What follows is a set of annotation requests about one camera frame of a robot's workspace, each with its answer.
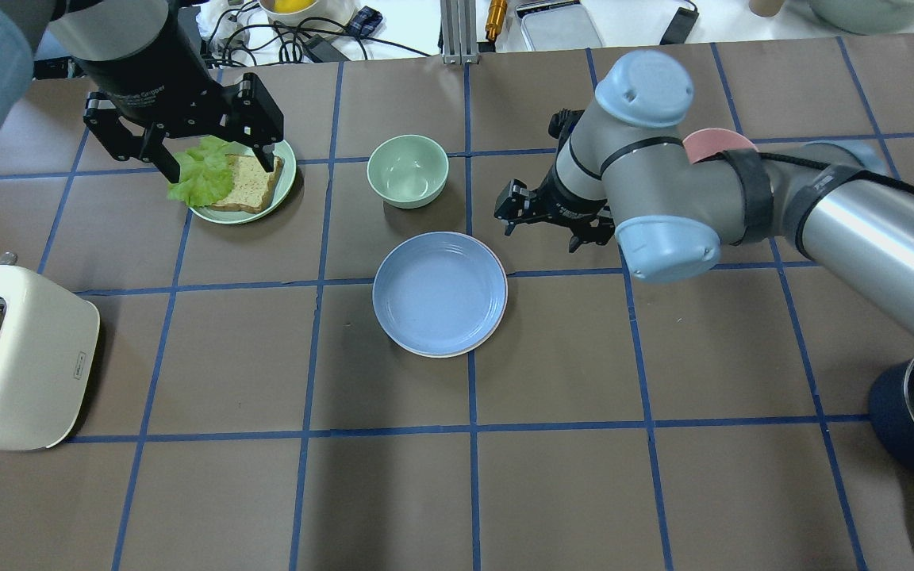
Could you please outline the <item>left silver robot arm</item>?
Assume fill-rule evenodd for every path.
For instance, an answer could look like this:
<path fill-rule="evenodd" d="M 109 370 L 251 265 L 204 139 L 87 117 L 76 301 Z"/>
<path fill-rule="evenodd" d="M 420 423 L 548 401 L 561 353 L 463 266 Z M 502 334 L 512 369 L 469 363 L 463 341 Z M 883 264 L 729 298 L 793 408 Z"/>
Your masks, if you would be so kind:
<path fill-rule="evenodd" d="M 275 169 L 284 119 L 261 79 L 222 86 L 180 25 L 186 1 L 0 1 L 0 130 L 28 90 L 51 33 L 97 84 L 83 120 L 115 160 L 150 163 L 171 183 L 181 169 L 164 141 L 213 135 Z"/>

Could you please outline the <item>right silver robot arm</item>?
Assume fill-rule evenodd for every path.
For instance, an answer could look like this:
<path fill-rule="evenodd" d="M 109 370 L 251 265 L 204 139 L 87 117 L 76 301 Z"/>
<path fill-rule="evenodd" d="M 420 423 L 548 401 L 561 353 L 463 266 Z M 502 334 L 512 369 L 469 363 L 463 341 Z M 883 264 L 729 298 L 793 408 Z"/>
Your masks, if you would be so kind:
<path fill-rule="evenodd" d="M 505 232 L 569 228 L 570 251 L 616 240 L 652 283 L 711 270 L 724 246 L 783 237 L 914 335 L 914 186 L 878 173 L 868 146 L 835 142 L 694 162 L 678 133 L 694 94 L 670 55 L 621 56 L 586 109 L 552 116 L 558 148 L 540 185 L 512 180 L 494 216 Z"/>

